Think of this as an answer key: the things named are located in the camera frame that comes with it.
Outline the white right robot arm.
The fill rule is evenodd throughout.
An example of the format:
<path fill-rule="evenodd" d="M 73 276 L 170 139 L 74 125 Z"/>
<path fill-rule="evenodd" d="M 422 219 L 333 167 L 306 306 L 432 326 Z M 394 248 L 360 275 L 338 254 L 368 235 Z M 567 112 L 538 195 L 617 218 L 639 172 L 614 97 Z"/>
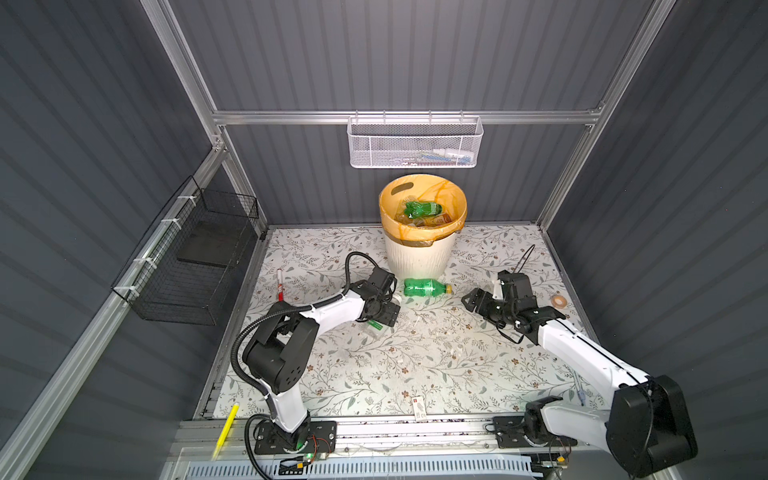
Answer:
<path fill-rule="evenodd" d="M 525 340 L 570 367 L 606 401 L 604 408 L 573 404 L 550 395 L 526 404 L 521 418 L 494 418 L 500 447 L 507 436 L 549 447 L 586 443 L 611 454 L 633 479 L 694 459 L 698 444 L 682 388 L 670 377 L 653 377 L 583 335 L 563 312 L 541 306 L 527 275 L 503 270 L 492 291 L 475 288 L 464 307 L 499 332 L 511 327 L 515 344 Z"/>

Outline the green bottle yellow cap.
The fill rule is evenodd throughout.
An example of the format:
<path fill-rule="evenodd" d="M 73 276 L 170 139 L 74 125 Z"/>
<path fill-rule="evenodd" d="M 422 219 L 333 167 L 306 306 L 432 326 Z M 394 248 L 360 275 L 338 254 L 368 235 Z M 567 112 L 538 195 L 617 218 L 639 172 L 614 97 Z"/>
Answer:
<path fill-rule="evenodd" d="M 453 288 L 435 279 L 405 279 L 403 293 L 407 297 L 438 297 L 451 295 Z"/>

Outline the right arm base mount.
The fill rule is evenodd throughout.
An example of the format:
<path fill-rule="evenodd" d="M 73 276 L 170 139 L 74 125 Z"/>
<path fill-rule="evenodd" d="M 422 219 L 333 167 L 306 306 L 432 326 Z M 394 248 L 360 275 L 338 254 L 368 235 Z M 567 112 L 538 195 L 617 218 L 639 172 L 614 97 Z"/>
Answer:
<path fill-rule="evenodd" d="M 578 441 L 567 436 L 556 436 L 539 427 L 530 427 L 523 415 L 494 416 L 485 430 L 492 434 L 502 449 L 524 447 L 564 447 L 570 450 Z"/>

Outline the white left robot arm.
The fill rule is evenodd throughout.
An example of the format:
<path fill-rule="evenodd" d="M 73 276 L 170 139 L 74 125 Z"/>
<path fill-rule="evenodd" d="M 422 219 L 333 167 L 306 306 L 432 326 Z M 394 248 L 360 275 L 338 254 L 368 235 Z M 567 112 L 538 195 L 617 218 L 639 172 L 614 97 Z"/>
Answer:
<path fill-rule="evenodd" d="M 369 255 L 353 251 L 344 262 L 344 285 L 335 295 L 312 304 L 274 303 L 243 328 L 230 352 L 236 376 L 259 391 L 269 419 L 286 435 L 308 429 L 310 413 L 300 393 L 315 342 L 346 323 L 374 321 L 393 326 L 400 306 L 394 300 L 395 275 Z"/>

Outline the amber bottle red label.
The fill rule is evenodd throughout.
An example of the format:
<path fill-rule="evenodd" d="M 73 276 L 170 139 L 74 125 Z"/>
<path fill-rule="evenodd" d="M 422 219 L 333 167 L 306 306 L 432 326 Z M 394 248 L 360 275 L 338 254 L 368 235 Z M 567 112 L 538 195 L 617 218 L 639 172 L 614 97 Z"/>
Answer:
<path fill-rule="evenodd" d="M 413 224 L 419 228 L 440 228 L 452 222 L 451 216 L 447 212 L 439 215 L 414 218 Z"/>

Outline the green crushed bottle white label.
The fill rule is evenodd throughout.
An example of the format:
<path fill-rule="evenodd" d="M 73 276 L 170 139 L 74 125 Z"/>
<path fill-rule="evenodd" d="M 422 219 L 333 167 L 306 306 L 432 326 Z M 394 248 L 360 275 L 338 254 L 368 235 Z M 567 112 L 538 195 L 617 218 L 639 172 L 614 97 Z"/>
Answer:
<path fill-rule="evenodd" d="M 432 201 L 407 201 L 404 215 L 409 219 L 435 217 L 443 213 L 443 207 Z"/>

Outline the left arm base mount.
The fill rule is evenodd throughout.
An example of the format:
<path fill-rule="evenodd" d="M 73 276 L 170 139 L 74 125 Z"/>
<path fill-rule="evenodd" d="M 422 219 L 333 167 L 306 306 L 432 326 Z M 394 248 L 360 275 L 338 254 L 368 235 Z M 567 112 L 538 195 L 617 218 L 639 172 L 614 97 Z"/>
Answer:
<path fill-rule="evenodd" d="M 286 432 L 271 420 L 262 420 L 251 434 L 258 455 L 330 454 L 335 451 L 338 423 L 311 420 Z"/>

